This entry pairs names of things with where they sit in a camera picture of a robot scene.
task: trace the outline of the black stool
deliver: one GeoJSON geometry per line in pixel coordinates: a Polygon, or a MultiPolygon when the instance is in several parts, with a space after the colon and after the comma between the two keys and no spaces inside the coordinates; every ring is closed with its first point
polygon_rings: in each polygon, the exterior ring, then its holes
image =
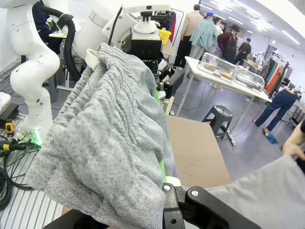
{"type": "Polygon", "coordinates": [[[215,137],[221,137],[221,139],[223,139],[232,119],[233,114],[226,107],[215,105],[210,109],[209,113],[206,115],[206,117],[204,117],[202,122],[210,122],[210,126],[215,137]],[[210,114],[213,114],[214,118],[208,119],[210,114]]]}

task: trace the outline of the yellow basket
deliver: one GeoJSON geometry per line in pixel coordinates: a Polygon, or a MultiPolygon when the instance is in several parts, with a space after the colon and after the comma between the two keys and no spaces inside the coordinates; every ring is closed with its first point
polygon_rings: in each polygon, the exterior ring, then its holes
{"type": "Polygon", "coordinates": [[[159,34],[162,40],[162,44],[166,44],[172,32],[169,32],[167,30],[159,30],[159,34]]]}

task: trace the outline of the orange garment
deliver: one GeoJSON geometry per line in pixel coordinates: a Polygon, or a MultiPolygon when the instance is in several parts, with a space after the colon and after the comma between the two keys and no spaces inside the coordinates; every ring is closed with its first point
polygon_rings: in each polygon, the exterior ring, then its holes
{"type": "Polygon", "coordinates": [[[273,88],[273,86],[274,86],[274,84],[275,84],[275,82],[276,82],[276,80],[277,80],[279,74],[280,74],[280,68],[277,69],[275,76],[272,78],[271,82],[270,82],[269,85],[267,86],[267,88],[266,88],[266,91],[267,91],[267,92],[270,92],[270,91],[271,91],[271,89],[273,88]]]}

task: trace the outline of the table leg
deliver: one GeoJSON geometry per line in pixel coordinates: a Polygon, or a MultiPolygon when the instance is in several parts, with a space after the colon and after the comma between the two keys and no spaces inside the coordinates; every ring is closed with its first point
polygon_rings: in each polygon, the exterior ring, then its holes
{"type": "Polygon", "coordinates": [[[233,138],[232,133],[233,133],[234,129],[237,127],[237,125],[240,124],[240,122],[241,122],[241,120],[243,119],[244,115],[245,115],[245,114],[247,113],[247,111],[249,110],[249,108],[250,108],[250,106],[251,106],[251,104],[252,104],[254,98],[255,98],[255,96],[253,96],[253,97],[250,99],[249,105],[248,105],[247,108],[243,111],[242,116],[238,119],[238,121],[235,123],[235,125],[233,126],[233,128],[232,128],[231,130],[227,130],[228,137],[229,137],[230,142],[231,142],[231,144],[233,145],[233,147],[236,146],[236,142],[234,141],[234,138],[233,138]]]}
{"type": "Polygon", "coordinates": [[[190,80],[189,80],[189,83],[188,83],[188,85],[187,85],[187,87],[186,87],[186,90],[185,90],[185,92],[184,92],[184,94],[183,94],[183,98],[182,98],[182,100],[181,100],[181,102],[180,102],[180,104],[179,104],[179,107],[178,107],[178,111],[177,111],[177,114],[176,114],[176,116],[178,116],[179,115],[179,113],[180,113],[180,111],[181,111],[181,108],[182,108],[182,106],[183,106],[183,103],[184,103],[184,101],[185,101],[185,98],[186,98],[186,95],[187,95],[187,93],[189,92],[189,89],[190,89],[190,87],[191,87],[191,84],[192,84],[192,82],[193,82],[193,79],[194,79],[194,73],[190,73],[190,80]]]}

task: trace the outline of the screw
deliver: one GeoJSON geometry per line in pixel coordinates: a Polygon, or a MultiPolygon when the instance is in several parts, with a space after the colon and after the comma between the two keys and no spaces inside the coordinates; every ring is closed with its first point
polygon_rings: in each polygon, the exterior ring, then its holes
{"type": "Polygon", "coordinates": [[[169,185],[164,185],[164,186],[163,186],[163,189],[164,189],[165,191],[169,191],[169,190],[171,190],[171,187],[170,187],[169,185]]]}
{"type": "Polygon", "coordinates": [[[194,197],[196,197],[196,196],[199,195],[199,193],[198,193],[196,190],[192,191],[191,194],[192,194],[192,196],[194,196],[194,197]]]}

